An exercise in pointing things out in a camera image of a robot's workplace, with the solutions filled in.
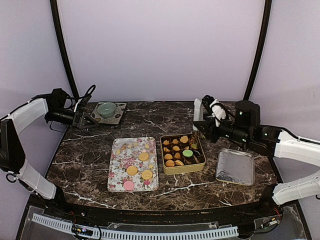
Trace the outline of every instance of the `floral pattern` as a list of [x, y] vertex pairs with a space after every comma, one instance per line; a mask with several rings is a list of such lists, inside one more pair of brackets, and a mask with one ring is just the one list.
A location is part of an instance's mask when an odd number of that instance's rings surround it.
[[[139, 155], [149, 154], [149, 160], [140, 161]], [[135, 166], [138, 173], [130, 176], [126, 170]], [[149, 180], [142, 178], [142, 172], [151, 170], [153, 177]], [[117, 138], [113, 141], [110, 167], [108, 174], [108, 190], [111, 192], [125, 192], [124, 183], [132, 181], [134, 189], [131, 192], [154, 191], [159, 187], [156, 140], [153, 137]]]

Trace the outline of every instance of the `purple wall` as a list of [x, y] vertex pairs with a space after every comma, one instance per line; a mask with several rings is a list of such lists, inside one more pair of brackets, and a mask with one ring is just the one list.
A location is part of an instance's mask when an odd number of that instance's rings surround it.
[[[0, 1], [0, 22], [0, 116], [53, 88], [69, 92], [50, 1]], [[62, 133], [49, 130], [45, 120], [39, 119], [20, 137], [27, 159], [44, 174]], [[0, 239], [13, 240], [29, 193], [5, 176], [0, 171]]]
[[[250, 100], [260, 104], [263, 124], [320, 140], [320, 1], [273, 1]], [[285, 181], [319, 170], [289, 159], [276, 163]], [[300, 203], [313, 239], [319, 239], [319, 201], [311, 196]]]
[[264, 0], [64, 0], [77, 86], [92, 101], [243, 97]]

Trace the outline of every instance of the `white measuring strip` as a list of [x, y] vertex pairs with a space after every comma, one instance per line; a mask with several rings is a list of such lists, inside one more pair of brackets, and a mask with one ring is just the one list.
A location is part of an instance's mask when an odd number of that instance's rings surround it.
[[[37, 213], [33, 214], [32, 221], [43, 226], [55, 229], [60, 232], [67, 234], [73, 234], [72, 222], [58, 220], [49, 216], [43, 216]], [[100, 232], [96, 227], [88, 227], [77, 224], [88, 230], [93, 231], [92, 239], [99, 239]], [[214, 229], [207, 231], [192, 231], [192, 232], [171, 232], [171, 233], [147, 233], [147, 232], [130, 232], [130, 231], [115, 231], [108, 229], [101, 229], [102, 240], [215, 240], [215, 239], [226, 239], [230, 237], [237, 237], [238, 227], [232, 226], [222, 229]], [[78, 234], [82, 237], [90, 238], [90, 236]]]

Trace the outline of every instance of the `round cookie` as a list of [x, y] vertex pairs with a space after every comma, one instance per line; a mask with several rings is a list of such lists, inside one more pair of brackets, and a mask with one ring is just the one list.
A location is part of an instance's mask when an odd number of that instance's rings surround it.
[[143, 162], [148, 161], [149, 160], [149, 153], [147, 153], [147, 152], [141, 153], [139, 155], [139, 160], [143, 161]]
[[166, 155], [164, 155], [164, 159], [165, 160], [171, 160], [173, 159], [174, 157], [170, 154], [170, 153], [167, 153]]
[[165, 162], [165, 166], [170, 168], [170, 167], [174, 167], [175, 166], [175, 162], [172, 160], [168, 160]]
[[130, 176], [134, 176], [138, 173], [138, 168], [136, 166], [130, 166], [126, 169], [126, 173]]
[[150, 170], [144, 170], [141, 174], [142, 178], [144, 180], [149, 180], [152, 179], [152, 177], [154, 176], [154, 174], [152, 173], [152, 171]]
[[183, 166], [184, 165], [184, 163], [180, 160], [175, 160], [174, 163], [176, 166]]
[[131, 191], [131, 190], [133, 190], [135, 188], [135, 184], [134, 184], [133, 181], [125, 181], [123, 183], [123, 187], [124, 187], [125, 190]]

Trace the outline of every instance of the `bowl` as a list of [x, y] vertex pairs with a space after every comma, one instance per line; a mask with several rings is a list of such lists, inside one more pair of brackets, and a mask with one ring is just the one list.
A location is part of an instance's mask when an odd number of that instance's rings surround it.
[[98, 106], [96, 111], [101, 117], [103, 117], [104, 119], [108, 119], [115, 115], [116, 109], [117, 105], [113, 102], [105, 102]]

